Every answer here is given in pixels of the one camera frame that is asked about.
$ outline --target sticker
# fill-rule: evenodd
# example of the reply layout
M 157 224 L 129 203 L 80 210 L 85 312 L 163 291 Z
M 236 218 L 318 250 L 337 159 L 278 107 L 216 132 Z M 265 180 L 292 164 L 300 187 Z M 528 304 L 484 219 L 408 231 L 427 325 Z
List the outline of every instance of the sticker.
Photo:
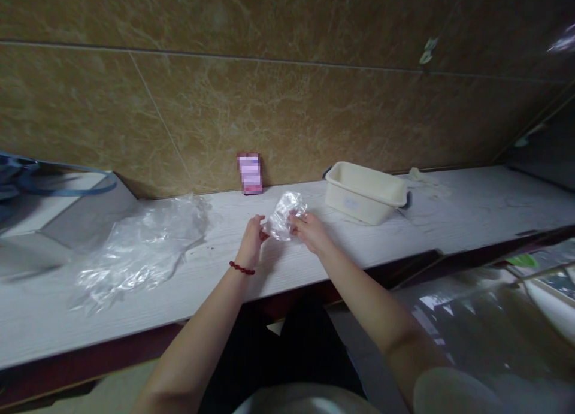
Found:
M 357 210 L 359 207 L 359 203 L 355 201 L 353 198 L 345 198 L 343 200 L 343 205 L 347 207 L 349 210 Z

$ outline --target person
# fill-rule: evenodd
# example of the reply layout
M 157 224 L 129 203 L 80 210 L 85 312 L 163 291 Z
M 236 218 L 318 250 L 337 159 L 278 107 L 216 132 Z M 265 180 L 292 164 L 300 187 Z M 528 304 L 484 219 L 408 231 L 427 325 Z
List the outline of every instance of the person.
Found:
M 247 224 L 234 261 L 241 268 L 254 269 L 259 261 L 267 238 L 263 219 L 256 215 Z M 335 245 L 315 215 L 290 221 L 385 358 L 412 412 L 498 412 L 495 394 L 453 368 L 417 320 Z M 255 314 L 239 313 L 249 283 L 250 275 L 230 266 L 158 361 L 133 414 L 379 412 L 317 300 L 297 304 L 278 336 Z

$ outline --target blurred box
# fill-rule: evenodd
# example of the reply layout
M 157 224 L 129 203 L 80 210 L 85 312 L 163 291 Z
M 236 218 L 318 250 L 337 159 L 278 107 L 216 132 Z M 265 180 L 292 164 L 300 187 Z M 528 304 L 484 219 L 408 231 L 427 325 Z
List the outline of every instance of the blurred box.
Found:
M 46 189 L 95 189 L 107 182 L 100 173 L 35 178 Z M 85 197 L 22 194 L 8 204 L 14 214 L 0 226 L 0 276 L 66 264 L 74 251 L 87 252 L 102 243 L 113 222 L 136 202 L 119 179 L 113 190 Z

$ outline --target left hand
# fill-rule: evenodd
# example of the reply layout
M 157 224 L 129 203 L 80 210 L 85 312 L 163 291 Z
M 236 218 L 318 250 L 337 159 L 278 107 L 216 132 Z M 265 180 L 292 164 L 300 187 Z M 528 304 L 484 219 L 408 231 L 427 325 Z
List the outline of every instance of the left hand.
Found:
M 269 237 L 262 231 L 261 222 L 265 216 L 256 215 L 247 223 L 246 232 L 241 239 L 240 250 L 234 262 L 246 269 L 252 270 L 259 261 L 259 251 L 262 243 Z

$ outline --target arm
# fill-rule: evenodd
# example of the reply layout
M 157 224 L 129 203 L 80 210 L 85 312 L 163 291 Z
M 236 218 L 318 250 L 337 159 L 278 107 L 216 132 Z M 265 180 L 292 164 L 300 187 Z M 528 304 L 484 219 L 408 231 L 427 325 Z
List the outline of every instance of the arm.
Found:
M 330 239 L 321 221 L 308 213 L 291 217 L 296 234 L 315 253 L 350 311 L 385 357 L 413 410 L 418 377 L 434 367 L 450 366 L 417 320 L 381 285 L 361 270 Z
M 253 268 L 259 261 L 264 217 L 247 224 L 235 263 Z M 226 345 L 244 300 L 249 276 L 230 267 L 214 291 L 162 355 L 133 414 L 195 413 Z

